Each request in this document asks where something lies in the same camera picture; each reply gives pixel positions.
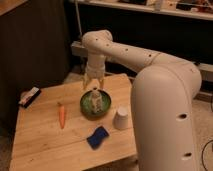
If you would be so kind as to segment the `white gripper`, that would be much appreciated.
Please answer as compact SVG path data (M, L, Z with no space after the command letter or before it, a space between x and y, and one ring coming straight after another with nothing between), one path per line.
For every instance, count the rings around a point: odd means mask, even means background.
M94 67L89 64L86 65L85 74L83 77L83 89L85 90L90 83L90 79L98 79L99 88L104 89L104 75L105 66Z

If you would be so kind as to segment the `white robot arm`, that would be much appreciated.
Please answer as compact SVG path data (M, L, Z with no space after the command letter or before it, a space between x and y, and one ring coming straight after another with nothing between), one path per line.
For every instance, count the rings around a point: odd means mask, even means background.
M105 59L137 73L131 88L131 113L140 171L199 171L192 100L201 73L192 62L163 52L113 41L108 30L90 31L85 81L101 80Z

